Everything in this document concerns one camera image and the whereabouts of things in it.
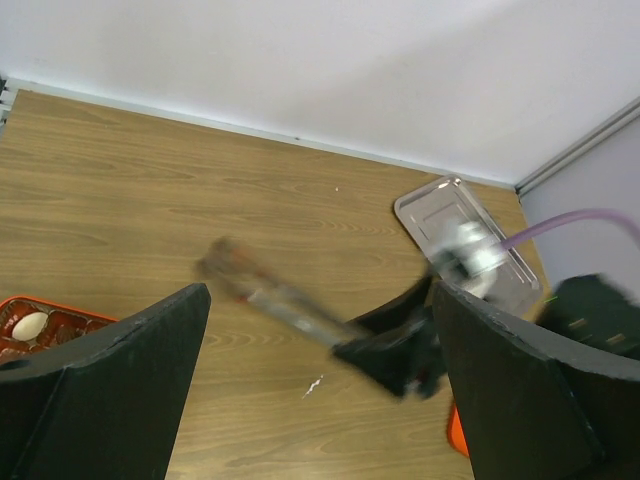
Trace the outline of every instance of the metal tray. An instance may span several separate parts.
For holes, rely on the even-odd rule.
[[[479,222],[500,240],[505,238],[480,200],[456,175],[442,177],[400,197],[394,210],[428,260],[432,242],[452,218]],[[542,296],[542,286],[518,252],[511,249],[507,263],[498,268],[498,279],[489,295],[501,310],[522,316]]]

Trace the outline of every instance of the cable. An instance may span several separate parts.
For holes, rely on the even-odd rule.
[[[537,225],[526,228],[509,238],[505,238],[501,244],[505,250],[509,250],[549,230],[567,225],[568,223],[577,222],[578,220],[606,220],[615,223],[631,235],[638,248],[640,248],[640,227],[624,213],[606,208],[585,208],[583,210],[563,213],[562,215],[552,217]]]

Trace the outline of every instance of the white oval object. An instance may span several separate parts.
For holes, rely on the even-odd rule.
[[[48,317],[49,315],[44,312],[34,312],[25,315],[24,318],[13,327],[11,336],[21,342],[33,340],[44,329]]]

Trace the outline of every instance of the wooden table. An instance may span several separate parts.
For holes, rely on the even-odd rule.
[[[436,178],[28,92],[0,142],[0,173],[0,298],[119,318],[190,283],[193,262],[227,234],[344,318],[368,311],[420,274],[391,206]],[[475,190],[507,234],[525,227],[514,193]],[[533,246],[521,253],[542,276]],[[168,479],[472,478],[445,438],[448,387],[398,403],[322,347],[213,295]]]

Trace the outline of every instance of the white wall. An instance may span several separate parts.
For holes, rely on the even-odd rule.
[[[587,207],[615,208],[640,224],[640,119],[525,195],[522,206],[530,224]],[[553,284],[603,272],[640,300],[640,252],[619,228],[576,222],[536,244]]]
[[[0,70],[515,183],[638,94],[638,18],[638,0],[0,0]]]

